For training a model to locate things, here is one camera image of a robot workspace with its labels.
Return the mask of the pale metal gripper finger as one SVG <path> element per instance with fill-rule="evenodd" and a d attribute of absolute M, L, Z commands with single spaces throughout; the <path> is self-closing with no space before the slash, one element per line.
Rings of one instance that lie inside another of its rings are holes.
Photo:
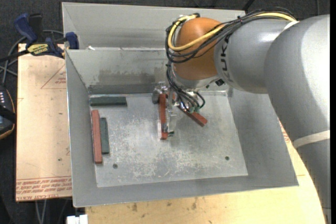
<path fill-rule="evenodd" d="M 172 136 L 176 129 L 176 114 L 169 111 L 167 116 L 167 131 L 168 136 Z"/>
<path fill-rule="evenodd" d="M 157 132 L 158 132 L 158 137 L 159 138 L 166 138 L 166 121 L 162 120 L 160 117 L 157 121 L 158 127 L 157 127 Z"/>

